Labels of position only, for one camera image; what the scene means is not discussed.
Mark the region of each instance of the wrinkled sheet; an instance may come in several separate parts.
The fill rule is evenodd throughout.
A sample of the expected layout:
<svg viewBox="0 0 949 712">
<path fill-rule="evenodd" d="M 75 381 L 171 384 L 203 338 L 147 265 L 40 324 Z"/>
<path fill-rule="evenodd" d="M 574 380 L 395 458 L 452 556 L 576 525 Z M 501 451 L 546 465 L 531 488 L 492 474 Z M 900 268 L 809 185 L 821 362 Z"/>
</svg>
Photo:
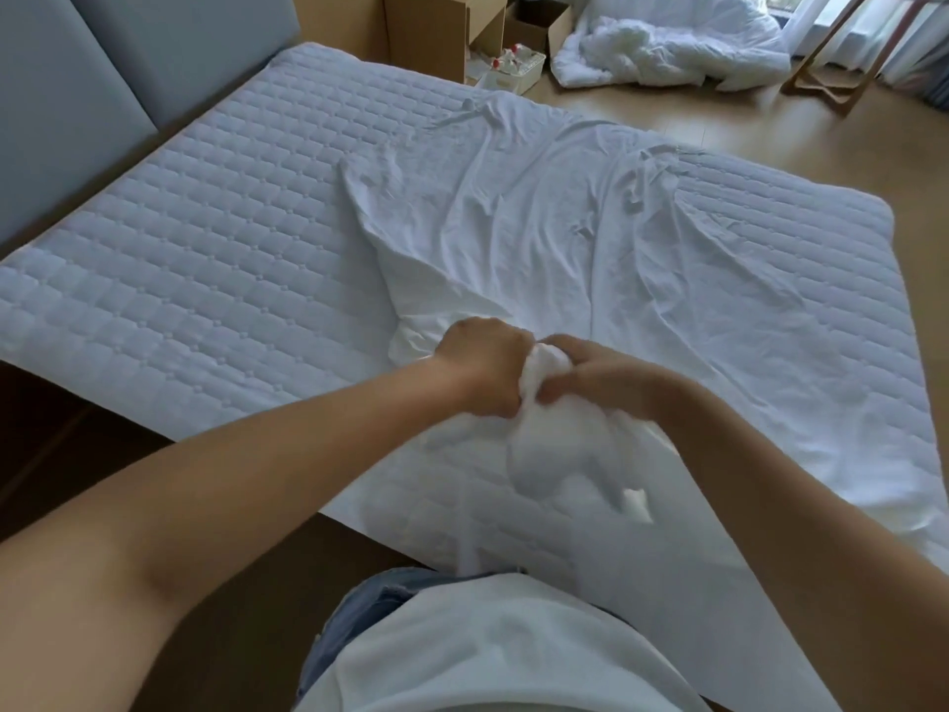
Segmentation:
<svg viewBox="0 0 949 712">
<path fill-rule="evenodd" d="M 572 0 L 576 29 L 552 59 L 563 87 L 636 82 L 734 92 L 784 81 L 790 57 L 764 0 Z"/>
<path fill-rule="evenodd" d="M 677 164 L 661 137 L 509 94 L 346 158 L 343 183 L 399 317 L 390 357 L 430 353 L 473 312 L 538 337 L 588 337 L 707 385 L 895 532 L 925 527 L 934 514 L 926 475 L 869 411 L 793 286 L 679 198 Z M 455 459 L 463 485 L 465 465 L 502 466 L 504 454 L 481 445 Z M 648 630 L 674 664 L 695 645 L 733 659 L 734 670 L 764 656 L 793 681 L 800 708 L 832 709 L 753 575 L 718 556 L 727 535 L 691 478 L 642 467 L 634 477 L 655 521 L 646 532 L 582 488 L 560 501 L 577 521 L 576 591 Z M 537 535 L 543 545 L 544 530 Z M 738 672 L 723 680 L 708 676 L 712 667 L 683 673 L 726 704 L 771 707 L 744 695 Z"/>
</svg>

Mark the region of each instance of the cardboard box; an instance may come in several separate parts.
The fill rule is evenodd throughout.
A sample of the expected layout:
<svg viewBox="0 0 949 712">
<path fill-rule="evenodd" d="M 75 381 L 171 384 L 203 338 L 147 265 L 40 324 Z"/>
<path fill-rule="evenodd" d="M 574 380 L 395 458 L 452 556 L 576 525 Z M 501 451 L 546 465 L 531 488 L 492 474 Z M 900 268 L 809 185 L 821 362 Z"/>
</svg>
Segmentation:
<svg viewBox="0 0 949 712">
<path fill-rule="evenodd" d="M 573 8 L 557 0 L 517 0 L 504 21 L 504 46 L 526 45 L 553 58 L 573 32 Z"/>
<path fill-rule="evenodd" d="M 465 82 L 466 50 L 501 54 L 508 0 L 384 0 L 392 64 Z"/>
</svg>

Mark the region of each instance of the curtain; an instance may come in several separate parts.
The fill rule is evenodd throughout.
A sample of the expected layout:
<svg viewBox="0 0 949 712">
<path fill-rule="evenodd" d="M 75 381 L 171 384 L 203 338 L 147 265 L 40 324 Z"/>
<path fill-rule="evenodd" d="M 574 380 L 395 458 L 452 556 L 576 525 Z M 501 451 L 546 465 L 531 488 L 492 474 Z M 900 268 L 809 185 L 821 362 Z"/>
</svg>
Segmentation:
<svg viewBox="0 0 949 712">
<path fill-rule="evenodd" d="M 827 33 L 850 0 L 801 0 L 784 27 L 784 39 L 794 55 L 807 55 Z M 824 47 L 818 64 L 833 62 L 848 69 L 867 69 L 886 44 L 909 6 L 908 0 L 866 0 L 844 28 Z M 898 84 L 949 36 L 949 8 L 928 5 L 910 26 L 882 75 Z"/>
</svg>

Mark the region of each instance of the mattress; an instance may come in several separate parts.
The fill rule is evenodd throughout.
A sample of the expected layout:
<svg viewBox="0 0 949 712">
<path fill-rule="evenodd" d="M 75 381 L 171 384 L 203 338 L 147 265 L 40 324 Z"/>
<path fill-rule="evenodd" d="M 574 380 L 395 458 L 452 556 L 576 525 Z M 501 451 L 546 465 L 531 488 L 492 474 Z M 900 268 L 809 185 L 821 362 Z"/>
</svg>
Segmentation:
<svg viewBox="0 0 949 712">
<path fill-rule="evenodd" d="M 0 357 L 172 440 L 386 371 L 397 320 L 335 165 L 479 94 L 315 44 L 281 53 L 6 258 Z M 681 193 L 787 275 L 942 490 L 884 202 L 729 156 L 679 152 Z M 519 498 L 492 470 L 468 471 L 459 484 L 450 472 L 458 460 L 445 454 L 393 454 L 324 512 L 444 569 L 457 563 L 465 519 L 483 566 L 523 565 L 581 593 L 581 573 L 612 575 L 616 598 L 591 601 L 621 611 L 642 597 L 642 580 L 624 586 L 635 577 L 635 544 L 590 552 L 596 541 L 578 539 L 564 510 Z M 675 579 L 649 585 L 662 587 L 682 619 L 747 617 L 741 640 L 663 632 L 662 610 L 636 619 L 703 694 L 736 712 L 834 708 L 774 609 L 730 594 L 733 579 L 700 597 L 677 591 Z"/>
</svg>

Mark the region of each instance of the denim shorts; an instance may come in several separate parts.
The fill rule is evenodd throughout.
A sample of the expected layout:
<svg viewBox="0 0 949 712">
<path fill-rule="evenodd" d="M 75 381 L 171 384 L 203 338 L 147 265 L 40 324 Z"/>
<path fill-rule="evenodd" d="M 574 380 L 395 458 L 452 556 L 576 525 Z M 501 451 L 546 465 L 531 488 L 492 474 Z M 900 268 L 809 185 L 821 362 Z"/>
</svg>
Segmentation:
<svg viewBox="0 0 949 712">
<path fill-rule="evenodd" d="M 316 641 L 302 664 L 300 684 L 297 687 L 297 704 L 329 669 L 346 645 L 376 622 L 386 619 L 422 589 L 490 577 L 492 574 L 497 573 L 456 577 L 453 574 L 437 573 L 419 567 L 401 567 L 379 573 L 353 587 L 326 621 L 323 632 L 316 636 Z"/>
</svg>

